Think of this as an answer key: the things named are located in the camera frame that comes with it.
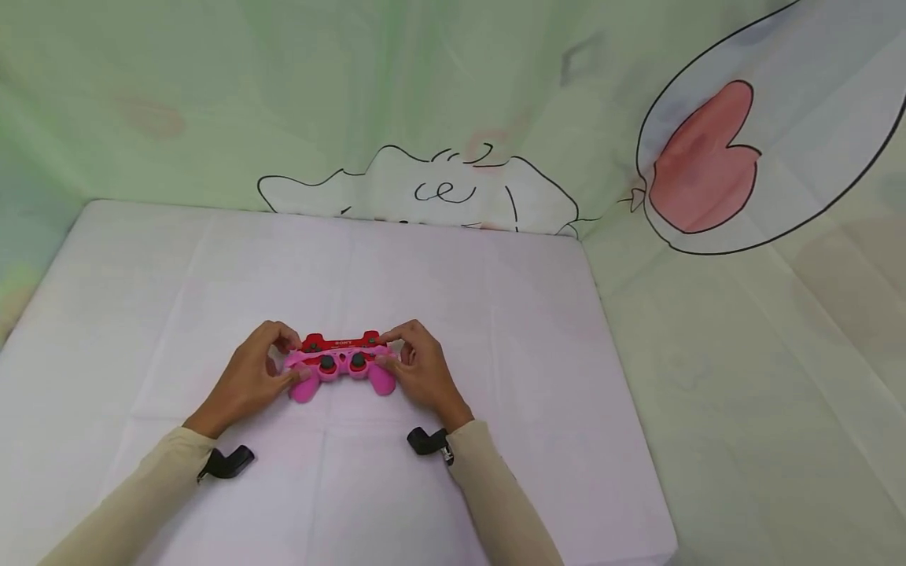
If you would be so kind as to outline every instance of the cartoon pink heart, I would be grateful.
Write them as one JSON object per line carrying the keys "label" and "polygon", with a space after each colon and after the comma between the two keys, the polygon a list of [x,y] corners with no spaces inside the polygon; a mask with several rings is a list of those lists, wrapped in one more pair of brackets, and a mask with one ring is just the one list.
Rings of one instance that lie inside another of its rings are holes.
{"label": "cartoon pink heart", "polygon": [[651,205],[684,234],[727,222],[751,196],[761,152],[730,144],[746,123],[754,97],[748,82],[731,82],[673,132],[654,162]]}

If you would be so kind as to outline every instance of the beige sleeve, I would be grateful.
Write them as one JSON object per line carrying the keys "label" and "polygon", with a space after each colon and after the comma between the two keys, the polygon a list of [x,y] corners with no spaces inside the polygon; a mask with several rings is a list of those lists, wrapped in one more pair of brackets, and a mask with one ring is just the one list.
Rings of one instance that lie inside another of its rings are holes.
{"label": "beige sleeve", "polygon": [[174,429],[38,566],[132,564],[195,493],[213,448],[210,438]]}
{"label": "beige sleeve", "polygon": [[474,420],[447,436],[449,468],[466,496],[472,523],[494,566],[563,564],[537,511],[494,447],[487,423]]}

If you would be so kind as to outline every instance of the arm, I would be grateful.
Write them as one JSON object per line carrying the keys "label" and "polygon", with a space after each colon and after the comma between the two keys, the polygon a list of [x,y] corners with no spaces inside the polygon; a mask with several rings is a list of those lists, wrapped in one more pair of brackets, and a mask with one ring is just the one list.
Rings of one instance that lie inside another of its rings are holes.
{"label": "arm", "polygon": [[261,411],[308,375],[276,376],[271,345],[301,348],[298,334],[266,321],[233,354],[201,407],[163,437],[138,469],[66,536],[39,566],[130,564],[198,488],[198,474],[216,439],[237,421]]}
{"label": "arm", "polygon": [[179,427],[66,536],[39,566],[132,563],[198,487],[214,440]]}
{"label": "arm", "polygon": [[447,441],[454,456],[450,473],[491,563],[563,564],[541,517],[494,447],[487,423],[473,420]]}
{"label": "arm", "polygon": [[378,358],[413,402],[438,416],[453,451],[449,468],[466,498],[478,539],[495,566],[563,564],[551,535],[494,447],[487,423],[477,421],[450,376],[443,349],[418,321],[378,341],[403,339],[400,359]]}

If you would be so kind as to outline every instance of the curtain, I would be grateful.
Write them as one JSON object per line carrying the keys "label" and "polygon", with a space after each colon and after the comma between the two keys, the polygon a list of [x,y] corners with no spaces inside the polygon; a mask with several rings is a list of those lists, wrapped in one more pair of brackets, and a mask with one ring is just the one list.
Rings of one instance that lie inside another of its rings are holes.
{"label": "curtain", "polygon": [[41,179],[15,202],[47,219],[0,225],[8,320],[93,198],[577,237],[676,563],[906,562],[902,0],[15,0],[0,26]]}

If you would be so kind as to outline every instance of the game controller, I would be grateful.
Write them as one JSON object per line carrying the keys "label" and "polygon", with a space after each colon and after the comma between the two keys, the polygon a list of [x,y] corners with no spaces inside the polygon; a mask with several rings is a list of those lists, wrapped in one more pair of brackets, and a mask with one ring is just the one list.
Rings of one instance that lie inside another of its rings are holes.
{"label": "game controller", "polygon": [[358,340],[328,341],[321,334],[309,334],[302,342],[301,350],[294,350],[286,356],[285,369],[297,366],[308,367],[312,375],[302,383],[292,386],[289,396],[297,403],[312,400],[322,381],[334,381],[341,375],[371,382],[378,395],[389,395],[396,388],[396,379],[374,359],[392,356],[386,344],[379,344],[377,331],[367,331]]}

